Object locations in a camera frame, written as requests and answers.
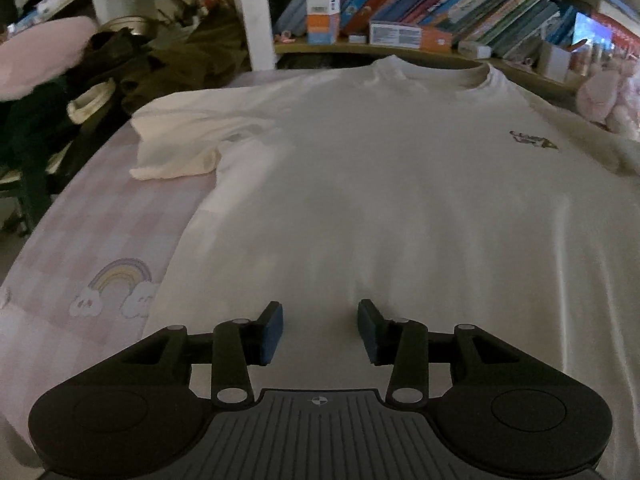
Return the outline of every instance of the t-shirt collar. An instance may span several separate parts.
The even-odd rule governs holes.
[[[505,76],[489,63],[461,70],[428,68],[389,56],[373,63],[377,76],[400,83],[414,91],[451,95],[456,98],[488,98],[506,82]]]

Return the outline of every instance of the plush toy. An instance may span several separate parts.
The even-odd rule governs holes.
[[[580,115],[640,142],[640,64],[613,59],[604,68],[592,66],[590,75],[578,90]]]

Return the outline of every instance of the bookshelf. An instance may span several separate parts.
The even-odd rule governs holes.
[[[277,43],[275,51],[279,56],[285,54],[364,54],[385,57],[395,54],[407,61],[418,62],[433,68],[462,69],[478,66],[478,61],[468,59],[457,52],[425,52],[412,48],[349,43],[347,40],[338,40],[337,43],[331,45],[312,45],[303,38],[299,38],[295,43]],[[526,72],[511,66],[501,59],[491,58],[486,61],[501,70],[508,79],[517,85],[544,98],[555,100],[573,98],[581,83],[581,81],[576,84],[559,83],[534,72]]]

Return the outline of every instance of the rainbow print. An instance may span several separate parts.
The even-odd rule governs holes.
[[[69,315],[99,316],[104,308],[102,292],[117,281],[125,282],[129,287],[129,295],[118,306],[120,313],[128,319],[148,316],[158,285],[153,283],[146,263],[136,258],[121,258],[105,266],[72,301]]]
[[[151,282],[151,271],[145,262],[135,258],[121,258],[105,266],[89,283],[89,288],[102,292],[111,282],[123,280],[132,292],[142,282]]]

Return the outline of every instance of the t-shirt logo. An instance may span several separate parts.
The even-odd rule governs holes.
[[[545,137],[536,137],[533,135],[521,134],[514,131],[511,131],[509,133],[516,142],[519,142],[521,144],[530,144],[531,146],[535,146],[536,148],[551,148],[552,150],[558,149],[558,147],[554,143],[552,143],[549,139],[545,139]]]

